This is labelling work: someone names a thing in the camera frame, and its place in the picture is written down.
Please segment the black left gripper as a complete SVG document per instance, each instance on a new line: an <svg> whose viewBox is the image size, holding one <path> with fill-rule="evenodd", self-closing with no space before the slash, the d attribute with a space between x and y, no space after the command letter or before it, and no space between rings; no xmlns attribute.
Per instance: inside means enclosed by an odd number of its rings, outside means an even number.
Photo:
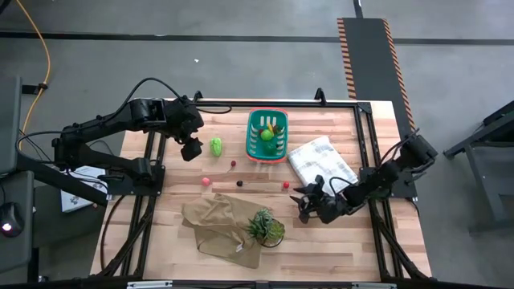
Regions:
<svg viewBox="0 0 514 289"><path fill-rule="evenodd" d="M198 132L204 125L196 105L188 97L167 100L164 106L165 126L162 133L167 138L185 140L181 155L184 161L191 161L202 153L202 142L198 138L191 140L191 134Z"/></svg>

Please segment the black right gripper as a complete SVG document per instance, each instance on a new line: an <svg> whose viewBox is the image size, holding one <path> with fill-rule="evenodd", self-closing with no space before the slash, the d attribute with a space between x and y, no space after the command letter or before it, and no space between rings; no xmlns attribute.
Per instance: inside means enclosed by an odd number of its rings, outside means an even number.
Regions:
<svg viewBox="0 0 514 289"><path fill-rule="evenodd" d="M308 223L311 212L316 212L316 216L324 224L329 224L335 219L349 213L349 204L340 195L332 197L323 191L324 178L317 175L313 183L309 183L305 187L294 188L297 193L304 194L303 197L290 198L297 204L299 210L298 219L302 223Z"/></svg>

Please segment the white plaid folded towel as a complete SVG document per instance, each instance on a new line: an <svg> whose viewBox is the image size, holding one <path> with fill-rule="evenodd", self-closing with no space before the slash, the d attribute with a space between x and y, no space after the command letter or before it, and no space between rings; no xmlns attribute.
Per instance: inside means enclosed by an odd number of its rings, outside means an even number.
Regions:
<svg viewBox="0 0 514 289"><path fill-rule="evenodd" d="M330 196L349 184L358 182L357 175L336 151L327 136L321 136L293 149L288 160L304 186L313 183L317 175L324 178L323 191Z"/></svg>

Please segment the succulent plant in black pot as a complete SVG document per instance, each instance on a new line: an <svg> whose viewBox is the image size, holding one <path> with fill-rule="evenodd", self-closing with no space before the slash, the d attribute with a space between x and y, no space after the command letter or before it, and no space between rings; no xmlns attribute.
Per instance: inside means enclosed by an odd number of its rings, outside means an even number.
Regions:
<svg viewBox="0 0 514 289"><path fill-rule="evenodd" d="M249 219L247 233L259 245L273 248L284 240L285 226L274 218L269 209L262 208L252 219Z"/></svg>

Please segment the tan linen cloth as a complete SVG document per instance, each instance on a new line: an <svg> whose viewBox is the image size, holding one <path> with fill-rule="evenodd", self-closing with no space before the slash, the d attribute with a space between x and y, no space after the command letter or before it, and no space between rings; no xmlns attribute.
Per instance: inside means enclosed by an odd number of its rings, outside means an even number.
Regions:
<svg viewBox="0 0 514 289"><path fill-rule="evenodd" d="M225 194L198 198L182 206L183 225L194 230L197 249L230 263L256 269L261 245L248 233L249 219L264 206ZM236 252L236 247L243 249Z"/></svg>

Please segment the white printed booklet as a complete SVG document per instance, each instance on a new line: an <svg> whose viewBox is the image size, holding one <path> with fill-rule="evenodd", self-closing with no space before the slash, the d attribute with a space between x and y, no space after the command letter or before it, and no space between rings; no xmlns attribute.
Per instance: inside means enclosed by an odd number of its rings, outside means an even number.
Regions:
<svg viewBox="0 0 514 289"><path fill-rule="evenodd" d="M100 169L91 166L82 166L76 169L75 171L68 170L66 172L66 175L74 177L75 179L81 181L85 185L88 185L93 189L97 189L103 192L106 195L106 199L110 201L112 197L108 195L108 185L105 181L101 181L99 179L99 176L105 175L105 173L105 169ZM61 211L63 213L70 213L72 211L79 210L86 206L92 205L91 201L88 201L86 199L83 199L63 190L60 192L60 198Z"/></svg>

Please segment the black metal beam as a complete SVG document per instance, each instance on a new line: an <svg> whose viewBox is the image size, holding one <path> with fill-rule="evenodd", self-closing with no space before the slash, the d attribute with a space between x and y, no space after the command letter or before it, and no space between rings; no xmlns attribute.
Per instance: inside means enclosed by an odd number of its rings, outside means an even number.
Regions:
<svg viewBox="0 0 514 289"><path fill-rule="evenodd" d="M16 169L19 171L31 171L35 175L35 179L37 181L54 186L55 188L61 189L67 193L96 203L99 206L106 207L108 204L105 193L84 184L74 177L70 177L46 166L45 164L39 163L35 159L25 157L21 153L17 155Z"/></svg>

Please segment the black floor mat orange stripes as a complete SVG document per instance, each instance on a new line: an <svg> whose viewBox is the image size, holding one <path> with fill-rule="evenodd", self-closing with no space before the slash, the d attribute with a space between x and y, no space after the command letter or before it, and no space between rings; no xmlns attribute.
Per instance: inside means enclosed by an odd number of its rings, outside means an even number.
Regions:
<svg viewBox="0 0 514 289"><path fill-rule="evenodd" d="M398 131L416 129L391 35L383 18L338 18L337 30L349 98L390 101Z"/></svg>

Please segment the grey metal stand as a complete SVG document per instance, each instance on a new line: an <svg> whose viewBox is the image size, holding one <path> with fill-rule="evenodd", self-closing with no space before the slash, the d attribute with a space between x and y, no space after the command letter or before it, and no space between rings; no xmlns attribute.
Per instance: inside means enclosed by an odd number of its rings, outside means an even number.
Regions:
<svg viewBox="0 0 514 289"><path fill-rule="evenodd" d="M485 117L469 137L443 152L447 159L464 153L475 183L492 213L471 234L514 230L514 100Z"/></svg>

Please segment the grey flat panel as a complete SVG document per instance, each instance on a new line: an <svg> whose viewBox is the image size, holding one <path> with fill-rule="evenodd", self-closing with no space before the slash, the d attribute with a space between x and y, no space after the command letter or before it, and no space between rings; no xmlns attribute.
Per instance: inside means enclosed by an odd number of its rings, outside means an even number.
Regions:
<svg viewBox="0 0 514 289"><path fill-rule="evenodd" d="M0 77L0 174L16 168L21 90L20 77Z"/></svg>

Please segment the black computer mouse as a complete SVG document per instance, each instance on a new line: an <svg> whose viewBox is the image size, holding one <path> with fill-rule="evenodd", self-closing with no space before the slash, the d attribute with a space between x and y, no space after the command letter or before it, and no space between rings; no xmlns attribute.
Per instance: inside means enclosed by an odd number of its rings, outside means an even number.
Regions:
<svg viewBox="0 0 514 289"><path fill-rule="evenodd" d="M16 202L7 202L0 206L0 233L7 238L19 236L24 229L24 220L20 205Z"/></svg>

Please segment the grey side desk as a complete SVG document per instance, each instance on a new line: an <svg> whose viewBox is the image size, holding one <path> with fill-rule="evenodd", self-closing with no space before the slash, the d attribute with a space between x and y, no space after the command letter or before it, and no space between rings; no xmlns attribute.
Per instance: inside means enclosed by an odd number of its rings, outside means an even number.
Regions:
<svg viewBox="0 0 514 289"><path fill-rule="evenodd" d="M0 178L0 206L7 202L18 203L24 220L24 229L19 236L7 238L0 233L0 273L31 260L34 179L34 174L28 171Z"/></svg>

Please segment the black aluminium table frame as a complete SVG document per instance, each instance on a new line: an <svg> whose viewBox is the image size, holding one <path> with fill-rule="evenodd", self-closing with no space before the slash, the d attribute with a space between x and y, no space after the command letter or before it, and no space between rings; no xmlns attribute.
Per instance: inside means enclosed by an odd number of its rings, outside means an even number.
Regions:
<svg viewBox="0 0 514 289"><path fill-rule="evenodd" d="M164 152L164 188L157 199L144 269L99 282L99 287L125 289L131 281L186 281L190 286L212 287L267 282L373 282L380 278L369 210L338 218L325 225L317 220L302 224L290 190L300 181L287 162L263 164L246 155L246 130L253 107L278 106L289 115L289 145L296 148L327 136L351 169L374 163L399 138L393 105L354 100L232 100L227 114L205 114L199 139L222 139L223 152L208 150L192 161L182 160L178 145L169 140ZM230 163L236 161L229 172ZM202 184L207 177L209 186ZM243 181L238 187L237 181ZM217 193L267 206L285 226L285 239L262 251L259 267L250 269L198 251L194 232L182 223L182 205Z"/></svg>

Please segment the silver metal bracket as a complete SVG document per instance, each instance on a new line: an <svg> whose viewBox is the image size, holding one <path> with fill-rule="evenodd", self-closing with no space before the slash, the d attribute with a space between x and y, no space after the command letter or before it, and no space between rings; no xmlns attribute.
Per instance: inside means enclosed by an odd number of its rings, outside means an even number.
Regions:
<svg viewBox="0 0 514 289"><path fill-rule="evenodd" d="M358 282L352 283L351 289L398 289L396 284L393 283L371 283L371 282Z"/></svg>
<svg viewBox="0 0 514 289"><path fill-rule="evenodd" d="M172 289L172 280L136 281L127 283L126 289Z"/></svg>

